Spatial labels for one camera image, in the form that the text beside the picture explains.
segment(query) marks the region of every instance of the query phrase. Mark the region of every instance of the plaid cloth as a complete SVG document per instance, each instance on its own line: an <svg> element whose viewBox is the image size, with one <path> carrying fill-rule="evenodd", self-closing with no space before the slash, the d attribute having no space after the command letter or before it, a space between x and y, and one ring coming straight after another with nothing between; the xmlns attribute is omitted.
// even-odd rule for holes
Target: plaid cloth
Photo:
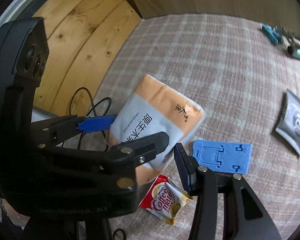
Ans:
<svg viewBox="0 0 300 240"><path fill-rule="evenodd" d="M287 239L300 223L300 158L274 127L287 88L300 98L300 61L273 46L250 20L207 14L142 20L113 61L95 101L109 96L118 113L139 80L150 74L201 104L207 118L195 139L253 144L245 179ZM93 136L87 148L96 141ZM191 144L187 147L192 153ZM174 161L164 170L181 186ZM150 185L140 188L140 199ZM222 239L219 196L216 239ZM111 219L128 239L188 239L196 202L173 226L148 211Z"/></svg>

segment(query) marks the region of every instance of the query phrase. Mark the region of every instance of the silver packet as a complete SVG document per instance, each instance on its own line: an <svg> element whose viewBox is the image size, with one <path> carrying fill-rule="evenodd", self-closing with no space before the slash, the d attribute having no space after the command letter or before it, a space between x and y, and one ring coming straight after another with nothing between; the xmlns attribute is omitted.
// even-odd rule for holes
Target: silver packet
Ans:
<svg viewBox="0 0 300 240"><path fill-rule="evenodd" d="M300 99L287 89L282 116L275 131L300 155Z"/></svg>

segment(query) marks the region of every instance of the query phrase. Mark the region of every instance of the metal bolt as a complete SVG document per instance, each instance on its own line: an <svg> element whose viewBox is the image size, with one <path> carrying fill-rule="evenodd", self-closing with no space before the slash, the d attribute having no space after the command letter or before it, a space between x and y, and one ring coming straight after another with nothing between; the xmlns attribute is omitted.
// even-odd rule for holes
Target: metal bolt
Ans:
<svg viewBox="0 0 300 240"><path fill-rule="evenodd" d="M37 147L38 147L39 149L43 149L43 148L45 148L45 146L46 146L46 145L45 145L44 143L37 145Z"/></svg>
<svg viewBox="0 0 300 240"><path fill-rule="evenodd" d="M239 173L234 173L233 177L237 180L240 180L242 178L242 176Z"/></svg>
<svg viewBox="0 0 300 240"><path fill-rule="evenodd" d="M207 168L206 166L200 165L200 166L198 167L198 170L199 170L199 171L202 171L202 172L206 172L206 171L208 170L208 168Z"/></svg>
<svg viewBox="0 0 300 240"><path fill-rule="evenodd" d="M119 188L132 189L134 186L134 182L132 181L132 179L123 177L117 180L117 186Z"/></svg>
<svg viewBox="0 0 300 240"><path fill-rule="evenodd" d="M146 158L145 158L144 156L141 156L141 157L139 158L139 163L144 164L145 161L146 161Z"/></svg>
<svg viewBox="0 0 300 240"><path fill-rule="evenodd" d="M132 150L131 148L129 148L129 147L123 147L123 148L121 149L121 152L122 152L122 153L126 153L126 154L130 154L130 153L133 152L133 150Z"/></svg>

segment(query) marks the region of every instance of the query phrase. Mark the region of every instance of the red and white packet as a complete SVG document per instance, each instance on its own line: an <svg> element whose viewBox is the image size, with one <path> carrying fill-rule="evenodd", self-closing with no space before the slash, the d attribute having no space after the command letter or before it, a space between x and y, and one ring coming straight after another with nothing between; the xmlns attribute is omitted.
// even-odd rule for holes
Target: red and white packet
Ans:
<svg viewBox="0 0 300 240"><path fill-rule="evenodd" d="M193 200L170 178L160 174L153 182L139 206L145 208L169 225L173 225L180 210Z"/></svg>

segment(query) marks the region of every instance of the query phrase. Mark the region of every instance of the orange and white tissue pack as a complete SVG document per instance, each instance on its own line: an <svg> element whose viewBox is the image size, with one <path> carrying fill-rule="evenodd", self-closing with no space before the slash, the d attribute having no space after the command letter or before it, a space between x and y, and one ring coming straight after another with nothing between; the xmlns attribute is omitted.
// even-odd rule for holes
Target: orange and white tissue pack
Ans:
<svg viewBox="0 0 300 240"><path fill-rule="evenodd" d="M136 168L138 185L154 180L173 158L176 143L187 143L205 118L202 107L171 87L146 75L110 126L109 146L160 131L169 145L157 157Z"/></svg>

